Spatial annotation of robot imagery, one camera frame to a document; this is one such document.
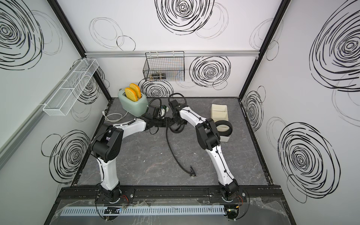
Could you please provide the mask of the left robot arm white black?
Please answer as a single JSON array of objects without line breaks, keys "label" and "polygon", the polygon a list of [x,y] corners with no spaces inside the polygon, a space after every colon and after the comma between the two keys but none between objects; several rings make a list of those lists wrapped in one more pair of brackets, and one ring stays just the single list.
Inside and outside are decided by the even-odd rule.
[{"label": "left robot arm white black", "polygon": [[100,168],[100,193],[110,202],[116,203],[122,196],[116,171],[116,158],[121,150],[124,138],[149,130],[152,127],[165,128],[172,124],[166,117],[168,107],[149,106],[146,112],[131,121],[105,125],[104,132],[91,144],[91,150]]}]

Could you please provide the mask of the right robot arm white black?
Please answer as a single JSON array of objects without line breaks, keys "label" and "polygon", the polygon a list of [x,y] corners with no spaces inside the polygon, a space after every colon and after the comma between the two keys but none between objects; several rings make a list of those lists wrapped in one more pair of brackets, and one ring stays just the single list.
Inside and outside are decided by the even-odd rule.
[{"label": "right robot arm white black", "polygon": [[216,169],[222,198],[231,202],[236,198],[239,185],[232,175],[221,149],[220,134],[213,119],[206,119],[195,113],[186,103],[169,100],[173,118],[177,123],[187,121],[196,130],[200,147],[208,153]]}]

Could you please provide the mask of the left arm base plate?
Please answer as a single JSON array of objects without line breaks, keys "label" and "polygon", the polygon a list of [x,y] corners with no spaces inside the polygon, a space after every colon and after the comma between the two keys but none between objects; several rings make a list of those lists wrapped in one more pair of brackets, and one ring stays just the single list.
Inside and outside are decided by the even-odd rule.
[{"label": "left arm base plate", "polygon": [[114,190],[106,190],[101,187],[95,195],[95,202],[102,204],[130,204],[134,195],[134,188],[120,187]]}]

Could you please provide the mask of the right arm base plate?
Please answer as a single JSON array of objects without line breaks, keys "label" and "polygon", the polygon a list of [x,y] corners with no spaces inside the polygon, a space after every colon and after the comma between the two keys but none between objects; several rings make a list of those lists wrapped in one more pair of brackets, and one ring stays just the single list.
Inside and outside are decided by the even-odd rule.
[{"label": "right arm base plate", "polygon": [[221,186],[210,187],[208,192],[211,203],[248,203],[250,200],[247,191],[241,186],[230,194]]}]

